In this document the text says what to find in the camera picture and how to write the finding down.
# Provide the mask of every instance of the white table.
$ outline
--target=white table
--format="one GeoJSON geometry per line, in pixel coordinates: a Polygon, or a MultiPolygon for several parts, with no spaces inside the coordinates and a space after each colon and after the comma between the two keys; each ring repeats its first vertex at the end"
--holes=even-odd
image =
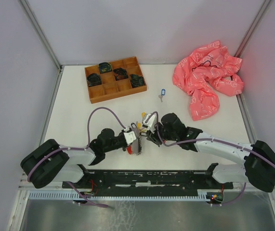
{"type": "MultiPolygon", "coordinates": [[[[63,145],[85,146],[88,116],[95,108],[104,106],[112,109],[125,126],[141,121],[142,112],[158,111],[159,119],[174,112],[186,126],[200,128],[232,141],[249,142],[235,96],[228,97],[216,92],[221,105],[218,113],[204,120],[192,120],[188,109],[191,97],[172,83],[173,64],[141,65],[147,91],[95,104],[89,100],[84,67],[65,66],[45,140],[53,138],[63,145]],[[166,90],[162,103],[158,97],[161,89],[166,90]]],[[[115,134],[122,130],[110,112],[98,110],[91,120],[91,140],[104,128],[113,129],[115,134]]],[[[145,139],[142,144],[143,152],[139,156],[129,155],[120,149],[106,153],[104,161],[88,168],[204,170],[211,163],[231,163],[210,154],[185,151],[179,146],[159,148],[145,139]]]]}

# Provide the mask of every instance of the red cloth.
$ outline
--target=red cloth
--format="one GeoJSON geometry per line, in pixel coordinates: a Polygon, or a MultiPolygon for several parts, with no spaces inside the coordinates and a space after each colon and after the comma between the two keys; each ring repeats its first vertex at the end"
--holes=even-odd
{"type": "Polygon", "coordinates": [[[192,95],[190,109],[193,120],[208,118],[220,108],[219,97],[208,83],[228,96],[242,92],[244,83],[235,74],[241,64],[242,59],[231,56],[220,41],[202,46],[181,60],[174,70],[172,82],[192,95]]]}

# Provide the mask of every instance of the wooden box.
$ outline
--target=wooden box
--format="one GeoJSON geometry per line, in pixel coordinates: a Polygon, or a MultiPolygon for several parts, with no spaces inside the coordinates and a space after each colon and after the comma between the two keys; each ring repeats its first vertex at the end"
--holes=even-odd
{"type": "Polygon", "coordinates": [[[111,100],[147,90],[147,84],[136,57],[116,60],[109,63],[111,64],[112,70],[111,72],[104,74],[100,74],[99,65],[85,67],[86,78],[89,75],[96,73],[100,75],[102,80],[102,84],[93,87],[89,87],[89,82],[87,81],[89,99],[91,103],[111,100]],[[117,68],[125,69],[129,78],[116,80],[114,70],[117,68]],[[142,76],[144,78],[145,85],[133,88],[131,84],[132,74],[142,76]]]}

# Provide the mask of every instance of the white wall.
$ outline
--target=white wall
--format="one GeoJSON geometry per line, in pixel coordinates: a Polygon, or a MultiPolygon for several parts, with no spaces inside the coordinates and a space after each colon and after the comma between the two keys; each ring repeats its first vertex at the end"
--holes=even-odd
{"type": "Polygon", "coordinates": [[[0,231],[5,230],[22,174],[36,148],[56,68],[17,0],[0,0],[0,231]]]}
{"type": "Polygon", "coordinates": [[[239,75],[257,137],[275,151],[275,1],[243,54],[239,75]]]}
{"type": "Polygon", "coordinates": [[[220,39],[235,53],[263,0],[28,0],[61,64],[177,63],[220,39]]]}

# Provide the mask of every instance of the robotic arm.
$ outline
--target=robotic arm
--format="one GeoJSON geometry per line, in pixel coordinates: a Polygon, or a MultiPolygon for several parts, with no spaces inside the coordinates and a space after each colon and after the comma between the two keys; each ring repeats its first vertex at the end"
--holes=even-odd
{"type": "MultiPolygon", "coordinates": [[[[250,182],[265,192],[272,192],[275,186],[275,153],[262,141],[244,144],[217,139],[200,129],[186,127],[174,113],[164,115],[161,123],[155,114],[145,114],[142,125],[147,140],[158,146],[179,145],[185,150],[214,154],[235,162],[233,165],[214,163],[209,166],[207,174],[218,183],[250,182]],[[165,141],[175,143],[168,145],[165,141]]],[[[109,128],[103,129],[89,147],[69,148],[48,140],[24,158],[21,167],[36,188],[52,181],[76,183],[87,173],[84,165],[100,163],[106,152],[122,148],[130,154],[140,154],[140,135],[141,131],[132,123],[118,136],[109,128]]]]}

